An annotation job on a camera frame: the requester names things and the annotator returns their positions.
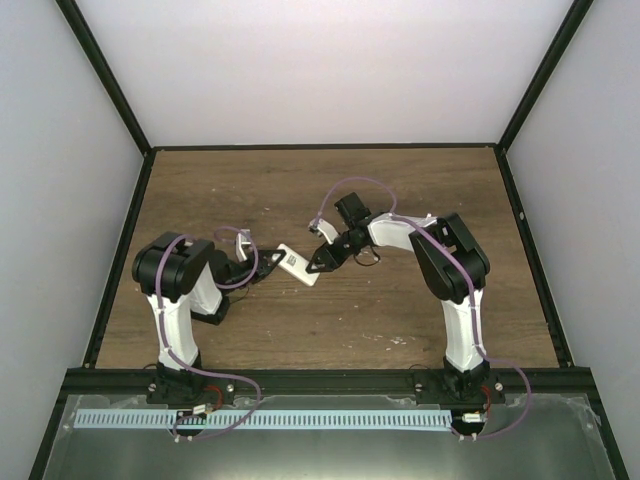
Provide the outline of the white air conditioner remote control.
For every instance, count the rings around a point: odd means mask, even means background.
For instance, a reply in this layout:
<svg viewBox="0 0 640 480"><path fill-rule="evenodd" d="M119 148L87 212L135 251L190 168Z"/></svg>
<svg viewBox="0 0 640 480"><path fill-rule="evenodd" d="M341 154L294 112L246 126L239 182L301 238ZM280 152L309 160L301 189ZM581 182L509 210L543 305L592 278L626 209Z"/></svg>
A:
<svg viewBox="0 0 640 480"><path fill-rule="evenodd" d="M278 263L279 268L305 286L313 287L316 284L319 273L309 273L307 271L307 267L309 266L308 260L284 243L279 244L277 249L285 252L284 257Z"/></svg>

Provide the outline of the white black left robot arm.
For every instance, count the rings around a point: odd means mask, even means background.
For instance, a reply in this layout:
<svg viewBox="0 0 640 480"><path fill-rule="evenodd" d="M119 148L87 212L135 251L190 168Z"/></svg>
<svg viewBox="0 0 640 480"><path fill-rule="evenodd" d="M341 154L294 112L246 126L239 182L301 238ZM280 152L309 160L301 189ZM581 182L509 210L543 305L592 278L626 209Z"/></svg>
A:
<svg viewBox="0 0 640 480"><path fill-rule="evenodd" d="M229 294L264 280L286 258L282 248L254 248L247 231L239 237L235 260L211 240L175 232L162 234L134 259L132 278L154 313L159 380L181 403L196 402L205 389L204 377L194 372L202 364L192 322L220 324Z"/></svg>

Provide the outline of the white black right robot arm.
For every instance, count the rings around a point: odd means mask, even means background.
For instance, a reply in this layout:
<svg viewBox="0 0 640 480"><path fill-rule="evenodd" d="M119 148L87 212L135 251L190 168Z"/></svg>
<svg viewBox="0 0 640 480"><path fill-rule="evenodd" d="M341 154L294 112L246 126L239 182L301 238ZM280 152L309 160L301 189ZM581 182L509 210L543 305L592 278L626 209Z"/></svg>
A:
<svg viewBox="0 0 640 480"><path fill-rule="evenodd" d="M352 192L334 204L346 229L342 232L321 215L309 231L324 239L306 271L328 273L365 248L391 247L415 255L429 291L441 301L446 350L443 388L447 396L465 403L488 378L490 364L481 335L481 300L490 262L457 213L424 218L395 212L374 214Z"/></svg>

